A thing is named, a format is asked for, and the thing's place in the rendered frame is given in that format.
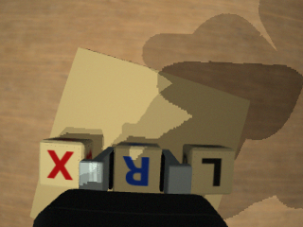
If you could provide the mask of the tan flat mat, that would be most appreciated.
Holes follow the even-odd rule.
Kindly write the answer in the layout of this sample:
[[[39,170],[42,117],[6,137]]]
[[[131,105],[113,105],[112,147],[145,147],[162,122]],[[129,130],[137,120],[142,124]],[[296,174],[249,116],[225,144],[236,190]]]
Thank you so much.
[[[93,140],[93,158],[120,142],[237,151],[250,100],[78,47],[49,138]]]

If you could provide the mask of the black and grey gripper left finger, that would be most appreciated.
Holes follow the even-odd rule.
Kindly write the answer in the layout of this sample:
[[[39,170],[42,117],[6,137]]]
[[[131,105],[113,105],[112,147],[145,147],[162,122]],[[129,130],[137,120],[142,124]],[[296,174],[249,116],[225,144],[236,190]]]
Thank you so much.
[[[114,184],[114,147],[108,147],[94,159],[83,159],[79,168],[79,189],[112,189]]]

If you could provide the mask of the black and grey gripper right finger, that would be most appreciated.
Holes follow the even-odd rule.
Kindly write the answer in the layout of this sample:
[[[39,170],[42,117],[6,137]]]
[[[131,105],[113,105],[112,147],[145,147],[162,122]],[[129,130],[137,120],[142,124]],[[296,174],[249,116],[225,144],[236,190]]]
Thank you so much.
[[[162,149],[160,192],[164,194],[190,194],[192,166],[180,164],[169,149]]]

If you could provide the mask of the tan block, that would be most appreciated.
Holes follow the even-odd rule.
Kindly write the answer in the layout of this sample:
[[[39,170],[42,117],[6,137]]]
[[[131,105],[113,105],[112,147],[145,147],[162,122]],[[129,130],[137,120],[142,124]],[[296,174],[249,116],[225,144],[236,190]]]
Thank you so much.
[[[160,193],[161,155],[158,144],[117,144],[114,147],[113,191]]]
[[[54,137],[40,142],[39,184],[79,189],[79,162],[93,159],[93,140]]]
[[[191,194],[230,195],[235,150],[221,145],[184,144],[182,164],[192,166]]]

